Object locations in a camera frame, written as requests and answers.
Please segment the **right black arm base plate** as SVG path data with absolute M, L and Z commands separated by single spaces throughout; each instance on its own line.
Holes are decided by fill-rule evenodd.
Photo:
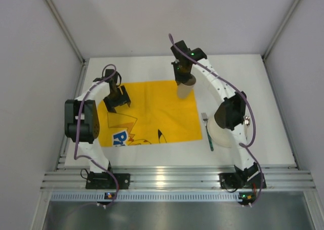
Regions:
M 219 174 L 219 181 L 222 189 L 234 191 L 238 189 L 252 189 L 254 186 L 259 189 L 267 187 L 265 178 L 261 182 L 261 173 L 257 173 L 248 181 L 241 179 L 237 173 L 221 173 Z

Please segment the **beige paper cup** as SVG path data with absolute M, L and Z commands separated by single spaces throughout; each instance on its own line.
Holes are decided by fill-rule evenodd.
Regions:
M 177 83 L 178 98 L 186 99 L 196 84 L 196 78 L 194 75 L 191 75 L 187 82 L 176 82 L 176 83 Z

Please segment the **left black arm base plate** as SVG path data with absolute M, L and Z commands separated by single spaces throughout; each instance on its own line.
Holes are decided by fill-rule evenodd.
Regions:
M 130 185 L 129 173 L 114 173 L 120 190 L 127 190 Z M 112 176 L 106 172 L 94 173 L 90 172 L 86 182 L 87 190 L 116 190 L 117 186 Z

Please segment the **yellow printed cloth placemat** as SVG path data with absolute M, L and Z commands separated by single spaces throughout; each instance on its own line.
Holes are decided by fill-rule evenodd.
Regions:
M 179 143 L 202 139 L 194 92 L 177 96 L 173 81 L 124 84 L 130 105 L 108 112 L 104 102 L 97 108 L 102 147 Z

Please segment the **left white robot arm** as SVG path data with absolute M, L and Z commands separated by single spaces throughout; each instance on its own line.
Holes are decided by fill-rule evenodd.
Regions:
M 103 102 L 108 112 L 116 113 L 116 107 L 131 104 L 121 81 L 116 66 L 108 64 L 89 89 L 75 99 L 66 100 L 64 104 L 64 131 L 74 143 L 73 158 L 87 159 L 93 173 L 112 173 L 110 161 L 104 155 L 98 139 L 100 122 L 97 107 Z

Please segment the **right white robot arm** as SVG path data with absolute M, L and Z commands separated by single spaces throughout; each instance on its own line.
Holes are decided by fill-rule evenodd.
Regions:
M 191 50 L 184 41 L 173 42 L 171 51 L 175 81 L 186 84 L 201 81 L 216 100 L 218 108 L 207 122 L 212 141 L 230 149 L 236 174 L 244 181 L 259 173 L 259 167 L 247 148 L 253 144 L 247 138 L 246 111 L 251 110 L 247 96 L 219 76 L 200 48 Z

